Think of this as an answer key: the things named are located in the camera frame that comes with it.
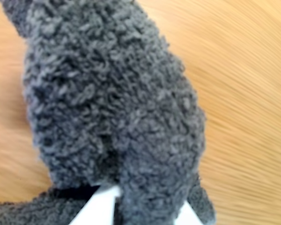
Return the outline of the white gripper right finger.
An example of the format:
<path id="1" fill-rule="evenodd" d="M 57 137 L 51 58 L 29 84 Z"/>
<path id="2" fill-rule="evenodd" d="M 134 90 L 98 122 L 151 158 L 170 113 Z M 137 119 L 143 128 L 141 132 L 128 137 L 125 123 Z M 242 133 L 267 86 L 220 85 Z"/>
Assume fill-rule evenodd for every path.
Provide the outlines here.
<path id="1" fill-rule="evenodd" d="M 175 225 L 202 225 L 202 222 L 188 202 L 184 202 L 178 217 L 175 219 Z"/>

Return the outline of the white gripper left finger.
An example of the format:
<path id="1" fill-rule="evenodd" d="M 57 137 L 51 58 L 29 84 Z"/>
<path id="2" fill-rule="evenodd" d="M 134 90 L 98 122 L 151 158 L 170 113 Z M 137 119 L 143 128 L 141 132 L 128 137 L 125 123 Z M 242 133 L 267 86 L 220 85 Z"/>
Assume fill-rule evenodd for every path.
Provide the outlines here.
<path id="1" fill-rule="evenodd" d="M 120 225 L 119 198 L 121 190 L 113 186 L 96 191 L 78 212 L 71 225 Z"/>

